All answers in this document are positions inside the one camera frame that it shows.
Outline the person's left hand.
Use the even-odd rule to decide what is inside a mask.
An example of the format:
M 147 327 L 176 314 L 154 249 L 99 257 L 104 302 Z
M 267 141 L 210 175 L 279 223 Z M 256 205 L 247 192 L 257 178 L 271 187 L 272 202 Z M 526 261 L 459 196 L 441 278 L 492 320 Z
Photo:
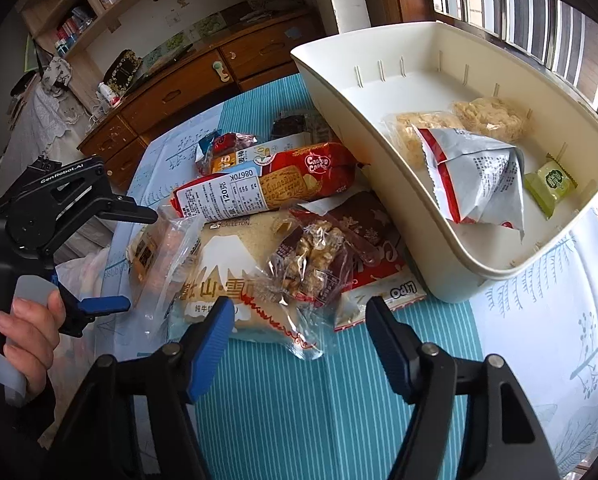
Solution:
M 4 356 L 26 378 L 29 400 L 45 389 L 65 319 L 66 309 L 58 290 L 52 290 L 44 304 L 14 297 L 10 312 L 0 311 L 0 333 L 7 339 Z

